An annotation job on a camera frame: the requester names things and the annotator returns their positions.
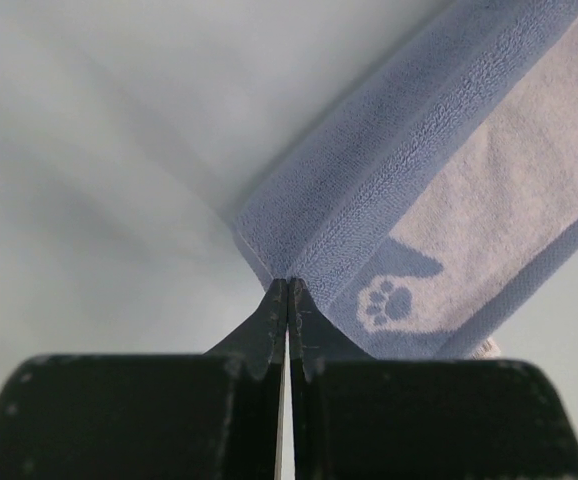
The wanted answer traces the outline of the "light blue towel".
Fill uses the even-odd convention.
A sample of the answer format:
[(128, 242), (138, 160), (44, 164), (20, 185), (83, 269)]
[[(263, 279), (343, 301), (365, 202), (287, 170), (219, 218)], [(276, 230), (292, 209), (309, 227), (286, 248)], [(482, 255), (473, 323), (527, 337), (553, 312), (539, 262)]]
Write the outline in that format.
[(377, 358), (473, 354), (578, 249), (578, 1), (456, 1), (258, 187), (234, 239)]

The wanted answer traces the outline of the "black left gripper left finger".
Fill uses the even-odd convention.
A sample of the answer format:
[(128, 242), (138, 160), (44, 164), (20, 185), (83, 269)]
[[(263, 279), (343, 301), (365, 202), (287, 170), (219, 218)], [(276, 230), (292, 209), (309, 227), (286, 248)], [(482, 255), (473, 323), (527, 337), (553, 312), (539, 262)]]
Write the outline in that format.
[(0, 391), (0, 479), (273, 479), (288, 286), (208, 352), (55, 354)]

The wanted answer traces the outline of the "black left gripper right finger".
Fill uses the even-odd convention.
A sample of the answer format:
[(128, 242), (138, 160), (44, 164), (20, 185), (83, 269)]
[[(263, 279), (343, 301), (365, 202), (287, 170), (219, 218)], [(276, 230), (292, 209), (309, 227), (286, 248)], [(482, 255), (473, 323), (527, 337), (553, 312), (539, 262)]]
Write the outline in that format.
[(511, 360), (378, 360), (288, 286), (299, 479), (578, 479), (550, 380)]

